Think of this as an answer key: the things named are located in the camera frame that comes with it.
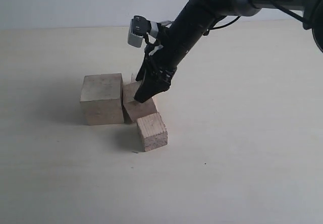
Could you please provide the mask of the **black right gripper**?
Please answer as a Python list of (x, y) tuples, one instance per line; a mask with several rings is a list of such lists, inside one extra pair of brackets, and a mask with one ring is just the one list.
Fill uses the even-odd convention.
[(147, 58), (142, 82), (134, 99), (144, 103), (165, 92), (180, 61), (212, 25), (216, 15), (206, 6), (188, 2), (160, 39), (162, 48)]

